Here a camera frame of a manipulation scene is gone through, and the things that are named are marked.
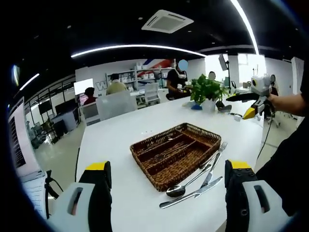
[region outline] wicker basket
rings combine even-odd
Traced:
[[[132,155],[158,191],[166,191],[192,174],[219,149],[217,134],[182,123],[131,145]]]

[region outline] black ceiling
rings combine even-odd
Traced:
[[[303,56],[305,6],[287,1],[289,12],[280,8],[280,0],[239,0],[251,23],[257,43],[280,52],[263,51],[267,56],[292,58]],[[14,9],[8,37],[12,64],[20,66],[20,86],[33,75],[40,77],[17,98],[32,96],[44,86],[74,73],[84,66],[136,58],[197,58],[162,49],[126,48],[97,52],[80,58],[71,55],[101,46],[118,44],[158,44],[192,51],[237,44],[252,44],[238,12],[230,0],[156,0],[82,2],[80,6],[33,5]],[[186,16],[194,23],[165,34],[144,31],[141,27],[158,10]]]

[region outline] silver fork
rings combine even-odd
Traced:
[[[219,152],[223,152],[223,150],[226,148],[226,146],[227,146],[227,142],[223,142],[223,143],[220,145],[219,150],[217,150],[217,151],[213,154],[212,158],[211,158],[210,160],[208,160],[208,161],[202,163],[202,164],[199,166],[199,168],[200,168],[201,170],[204,170],[205,167],[207,166],[207,164],[208,164],[210,161],[212,161],[212,160],[216,157],[216,155],[217,155]]]

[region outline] potted plant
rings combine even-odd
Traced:
[[[203,110],[213,112],[216,102],[218,100],[221,102],[223,95],[227,94],[227,88],[221,86],[220,82],[209,80],[203,74],[198,79],[192,80],[191,100]]]

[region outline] laptop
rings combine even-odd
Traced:
[[[45,179],[47,175],[41,169],[35,157],[26,127],[24,98],[11,109],[9,116],[10,146],[13,164],[22,182],[25,193],[36,210],[44,219],[46,215]]]

